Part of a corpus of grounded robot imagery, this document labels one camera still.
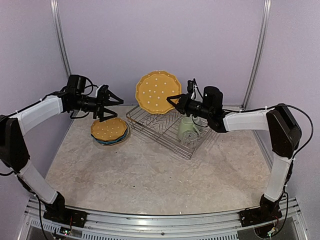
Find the yellow polka dot plate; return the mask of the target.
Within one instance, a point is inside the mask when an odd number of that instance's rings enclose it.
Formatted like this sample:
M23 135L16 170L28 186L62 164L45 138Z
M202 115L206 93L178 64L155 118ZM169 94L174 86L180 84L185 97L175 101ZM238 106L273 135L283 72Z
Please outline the yellow polka dot plate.
M104 142L117 140L125 134L126 130L127 124L119 117L105 121L95 120L90 127L91 135Z
M182 85L175 75L164 70L152 71L136 85L135 99L150 114L166 114L172 109L167 97L182 93Z

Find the blue polka dot plate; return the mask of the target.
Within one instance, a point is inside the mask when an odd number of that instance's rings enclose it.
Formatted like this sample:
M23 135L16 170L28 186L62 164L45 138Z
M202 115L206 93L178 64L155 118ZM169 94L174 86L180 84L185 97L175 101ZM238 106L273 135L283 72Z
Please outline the blue polka dot plate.
M99 144L105 145L105 146L110 146L110 145L114 145L117 144L119 142L122 142L123 140L126 139L126 137L129 135L130 129L127 128L127 130L125 131L124 135L117 138L116 140L108 140L108 141L104 141L104 140L99 140L97 138L95 138L93 135L91 135L91 137L98 142Z

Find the cream bird pattern plate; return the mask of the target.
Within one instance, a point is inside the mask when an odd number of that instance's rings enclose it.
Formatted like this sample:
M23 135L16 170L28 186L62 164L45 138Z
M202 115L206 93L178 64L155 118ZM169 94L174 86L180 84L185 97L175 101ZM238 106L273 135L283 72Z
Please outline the cream bird pattern plate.
M129 135L130 135L130 127L129 127L128 125L126 125L126 130L127 130L127 128L129 128L129 134L128 134L128 136L126 137L126 139L127 139L127 138L129 137Z

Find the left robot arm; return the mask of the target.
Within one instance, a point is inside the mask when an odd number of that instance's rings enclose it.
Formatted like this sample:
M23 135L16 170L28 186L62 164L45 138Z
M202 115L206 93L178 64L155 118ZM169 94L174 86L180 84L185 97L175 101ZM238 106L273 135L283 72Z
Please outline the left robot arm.
M123 104L107 84L97 86L82 75L71 74L59 91L45 95L37 102L0 117L0 159L12 170L21 185L44 204L47 219L69 223L71 211L65 198L39 173L31 162L25 135L46 120L62 113L82 111L105 121L116 117L109 106Z

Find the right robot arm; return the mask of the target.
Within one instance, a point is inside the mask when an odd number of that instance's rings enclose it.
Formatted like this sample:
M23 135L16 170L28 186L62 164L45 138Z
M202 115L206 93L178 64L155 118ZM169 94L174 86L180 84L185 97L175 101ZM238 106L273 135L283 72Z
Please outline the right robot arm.
M223 109L223 93L214 86L204 88L202 101L193 100L190 93L169 96L166 100L181 114L205 119L217 133L269 132L273 162L267 187L259 207L240 211L239 218L243 227L281 218L279 202L291 178L294 154L302 137L302 130L289 108L280 103L258 110L228 112Z

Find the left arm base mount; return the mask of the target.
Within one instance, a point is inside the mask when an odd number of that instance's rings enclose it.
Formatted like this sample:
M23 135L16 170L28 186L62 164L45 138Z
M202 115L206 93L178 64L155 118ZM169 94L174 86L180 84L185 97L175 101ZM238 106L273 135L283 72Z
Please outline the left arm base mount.
M48 210L43 214L43 217L46 220L79 228L84 228L87 216L88 213L85 211L70 208L66 208L62 214Z

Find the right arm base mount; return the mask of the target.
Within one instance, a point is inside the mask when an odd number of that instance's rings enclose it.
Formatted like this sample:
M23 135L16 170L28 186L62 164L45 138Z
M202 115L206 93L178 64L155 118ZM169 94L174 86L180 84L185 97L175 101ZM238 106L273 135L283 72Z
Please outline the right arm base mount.
M242 227L248 227L280 219L283 215L279 208L273 212L263 212L260 207L246 208L239 213Z

